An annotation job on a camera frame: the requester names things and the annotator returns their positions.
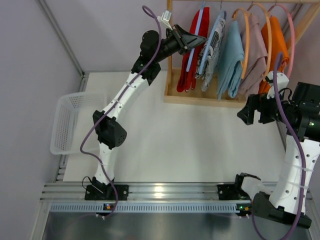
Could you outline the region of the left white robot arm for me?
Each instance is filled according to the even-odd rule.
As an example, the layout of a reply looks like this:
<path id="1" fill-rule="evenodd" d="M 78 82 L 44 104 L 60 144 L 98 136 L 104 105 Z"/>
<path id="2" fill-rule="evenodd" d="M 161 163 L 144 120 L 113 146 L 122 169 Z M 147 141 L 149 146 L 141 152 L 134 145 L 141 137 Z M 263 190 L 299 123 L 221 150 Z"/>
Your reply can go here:
<path id="1" fill-rule="evenodd" d="M 114 184 L 116 152 L 127 138 L 127 131 L 121 126 L 121 121 L 133 102 L 153 83 L 161 70 L 161 61 L 174 53 L 185 55 L 205 41 L 204 36 L 189 33 L 177 24 L 166 29 L 164 39 L 155 30 L 143 34 L 140 55 L 125 84 L 103 110 L 96 110 L 92 115 L 93 131 L 99 143 L 99 155 L 96 156 L 99 165 L 86 187 L 85 200 L 123 200 L 121 191 L 127 191 L 129 187 Z"/>

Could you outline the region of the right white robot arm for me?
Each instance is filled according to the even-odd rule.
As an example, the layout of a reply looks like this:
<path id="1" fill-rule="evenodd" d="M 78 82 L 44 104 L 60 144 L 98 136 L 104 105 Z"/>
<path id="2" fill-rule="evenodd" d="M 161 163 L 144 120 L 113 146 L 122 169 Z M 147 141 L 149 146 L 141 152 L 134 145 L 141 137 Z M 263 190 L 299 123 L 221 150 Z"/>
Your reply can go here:
<path id="1" fill-rule="evenodd" d="M 300 146 L 290 132 L 286 134 L 286 150 L 279 181 L 273 191 L 257 176 L 236 176 L 237 188 L 253 201 L 255 216 L 292 225 L 299 216 L 298 227 L 309 229 L 312 220 L 306 216 L 305 201 L 314 166 L 320 155 L 320 87 L 299 82 L 291 100 L 281 100 L 285 116 L 297 135 Z"/>

